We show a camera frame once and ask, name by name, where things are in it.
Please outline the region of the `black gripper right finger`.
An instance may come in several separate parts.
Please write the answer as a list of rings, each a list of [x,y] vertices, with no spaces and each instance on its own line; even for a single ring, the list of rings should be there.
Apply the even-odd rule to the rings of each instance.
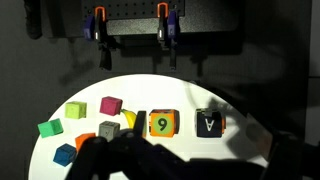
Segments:
[[[268,165],[261,180],[320,180],[320,145],[261,123],[247,114],[246,136]]]

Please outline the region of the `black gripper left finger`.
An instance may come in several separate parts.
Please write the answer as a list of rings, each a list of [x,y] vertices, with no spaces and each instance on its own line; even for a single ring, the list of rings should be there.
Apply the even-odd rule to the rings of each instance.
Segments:
[[[121,130],[110,142],[88,138],[65,180],[109,180],[122,171],[129,179],[184,180],[185,162],[161,145],[143,137],[147,113],[139,111],[133,129]]]

